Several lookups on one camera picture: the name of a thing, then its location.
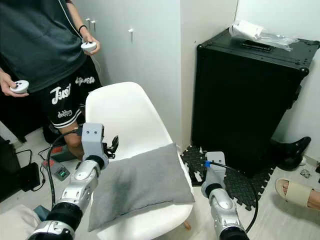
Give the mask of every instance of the beige slipper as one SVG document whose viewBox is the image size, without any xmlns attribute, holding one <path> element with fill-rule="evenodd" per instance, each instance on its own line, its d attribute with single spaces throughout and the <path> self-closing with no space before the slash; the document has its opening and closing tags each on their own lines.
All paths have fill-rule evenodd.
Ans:
<svg viewBox="0 0 320 240">
<path fill-rule="evenodd" d="M 289 182 L 289 185 L 285 194 L 283 186 L 286 182 Z M 279 178 L 275 181 L 275 189 L 284 200 L 308 208 L 308 199 L 313 190 L 312 187 L 302 185 L 289 179 Z"/>
</svg>

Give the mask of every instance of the electrical cable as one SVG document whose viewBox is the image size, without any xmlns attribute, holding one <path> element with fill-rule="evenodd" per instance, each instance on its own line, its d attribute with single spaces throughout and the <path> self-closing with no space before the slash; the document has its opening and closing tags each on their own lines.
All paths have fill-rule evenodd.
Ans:
<svg viewBox="0 0 320 240">
<path fill-rule="evenodd" d="M 40 152 L 38 152 L 38 156 L 40 156 L 40 158 L 42 158 L 43 161 L 45 161 L 46 159 L 42 156 L 42 153 L 46 150 L 48 150 L 50 147 L 47 147 L 46 149 L 41 150 Z"/>
<path fill-rule="evenodd" d="M 62 8 L 62 10 L 63 10 L 63 13 L 64 13 L 66 19 L 68 20 L 70 26 L 71 26 L 72 29 L 76 32 L 76 34 L 80 37 L 80 39 L 82 40 L 82 42 L 84 42 L 83 37 L 79 34 L 79 32 L 78 32 L 78 31 L 76 30 L 76 28 L 74 27 L 74 25 L 71 23 L 71 21 L 70 21 L 68 15 L 67 15 L 67 13 L 66 13 L 66 10 L 65 10 L 64 6 L 63 6 L 62 3 L 61 3 L 61 1 L 58 0 L 58 2 L 59 2 L 60 6 L 61 6 L 61 8 Z M 98 72 L 99 77 L 101 77 L 101 76 L 100 76 L 100 73 L 101 73 L 100 63 L 98 62 L 98 60 L 96 60 L 96 58 L 95 58 L 93 55 L 92 55 L 91 57 L 92 57 L 93 61 L 96 62 L 97 66 L 98 66 L 98 68 L 99 68 L 99 70 L 98 70 L 97 72 Z"/>
<path fill-rule="evenodd" d="M 62 8 L 62 10 L 63 10 L 63 13 L 64 13 L 64 15 L 65 15 L 66 19 L 68 20 L 68 22 L 69 22 L 70 26 L 73 28 L 73 30 L 76 32 L 76 34 L 81 38 L 81 40 L 83 40 L 82 36 L 78 33 L 78 31 L 76 30 L 76 28 L 74 27 L 74 25 L 71 23 L 71 21 L 70 21 L 70 19 L 69 19 L 68 15 L 67 15 L 67 13 L 66 13 L 66 10 L 65 10 L 64 6 L 62 6 L 61 1 L 60 1 L 60 0 L 58 0 L 58 2 L 59 2 L 60 6 L 61 6 L 61 8 Z"/>
<path fill-rule="evenodd" d="M 30 149 L 23 150 L 23 151 L 18 151 L 15 154 L 20 154 L 20 153 L 24 153 L 24 152 L 30 152 L 29 164 L 31 164 L 33 153 L 32 153 L 32 151 Z"/>
<path fill-rule="evenodd" d="M 41 165 L 40 166 L 40 173 L 42 174 L 42 183 L 41 183 L 41 186 L 38 188 L 38 189 L 31 189 L 32 192 L 36 192 L 36 191 L 39 191 L 46 183 L 46 177 L 45 177 L 45 174 L 44 172 L 42 171 L 44 167 Z"/>
<path fill-rule="evenodd" d="M 97 67 L 98 67 L 98 76 L 99 76 L 99 78 L 101 78 L 101 76 L 100 76 L 100 73 L 101 73 L 101 66 L 100 66 L 100 63 L 98 62 L 98 60 L 92 55 L 91 56 L 91 58 L 93 59 L 93 61 L 95 61 L 96 62 L 96 64 L 97 64 Z"/>
<path fill-rule="evenodd" d="M 223 165 L 223 164 L 220 164 L 220 163 L 217 163 L 217 162 L 214 162 L 214 161 L 209 161 L 210 164 L 212 165 L 216 165 L 216 166 L 219 166 L 219 167 L 223 167 L 223 168 L 226 168 L 226 169 L 230 169 L 232 171 L 236 171 L 237 173 L 239 173 L 240 175 L 242 175 L 243 177 L 245 177 L 245 179 L 247 179 L 247 182 L 250 184 L 251 188 L 252 188 L 252 192 L 254 194 L 254 200 L 255 200 L 255 209 L 254 209 L 254 215 L 253 215 L 253 218 L 249 224 L 249 226 L 246 228 L 246 232 L 248 233 L 250 231 L 250 229 L 252 228 L 252 226 L 254 225 L 256 219 L 257 219 L 257 215 L 258 215 L 258 208 L 259 208 L 259 199 L 258 199 L 258 194 L 255 190 L 255 187 L 254 185 L 248 180 L 248 178 L 240 171 L 230 167 L 230 166 L 227 166 L 227 165 Z"/>
<path fill-rule="evenodd" d="M 48 154 L 46 156 L 46 170 L 48 172 L 48 178 L 49 178 L 49 183 L 50 183 L 50 189 L 51 189 L 51 209 L 54 207 L 54 205 L 56 204 L 56 193 L 55 193 L 55 186 L 54 186 L 54 181 L 52 180 L 52 174 L 51 174 L 51 169 L 50 169 L 50 156 L 51 156 L 51 152 L 54 149 L 56 143 L 64 138 L 65 136 L 69 135 L 69 134 L 76 134 L 78 132 L 78 129 L 74 129 L 68 132 L 65 132 L 63 134 L 61 134 L 60 136 L 58 136 L 52 143 Z"/>
</svg>

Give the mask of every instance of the pillow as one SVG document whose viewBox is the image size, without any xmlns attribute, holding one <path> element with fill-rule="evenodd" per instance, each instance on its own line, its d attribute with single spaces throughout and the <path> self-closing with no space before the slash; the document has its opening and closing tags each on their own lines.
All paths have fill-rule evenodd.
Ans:
<svg viewBox="0 0 320 240">
<path fill-rule="evenodd" d="M 0 239 L 25 240 L 40 222 L 34 211 L 24 205 L 18 205 L 0 215 Z"/>
<path fill-rule="evenodd" d="M 109 163 L 93 194 L 88 231 L 150 205 L 194 201 L 172 143 Z"/>
</svg>

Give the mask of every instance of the black shorts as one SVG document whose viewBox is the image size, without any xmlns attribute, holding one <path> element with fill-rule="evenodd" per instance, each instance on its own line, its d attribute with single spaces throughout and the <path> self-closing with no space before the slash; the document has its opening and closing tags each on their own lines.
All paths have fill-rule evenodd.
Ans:
<svg viewBox="0 0 320 240">
<path fill-rule="evenodd" d="M 41 104 L 42 111 L 57 129 L 65 128 L 77 120 L 81 105 L 88 94 L 101 84 L 91 57 L 71 75 L 32 94 Z"/>
</svg>

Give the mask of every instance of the chair leg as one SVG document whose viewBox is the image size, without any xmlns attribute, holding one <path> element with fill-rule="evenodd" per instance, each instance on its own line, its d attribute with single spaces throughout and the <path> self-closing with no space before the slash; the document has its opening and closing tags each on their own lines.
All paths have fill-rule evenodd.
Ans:
<svg viewBox="0 0 320 240">
<path fill-rule="evenodd" d="M 189 222 L 187 220 L 183 222 L 183 225 L 188 231 L 191 230 L 191 225 L 189 224 Z"/>
</svg>

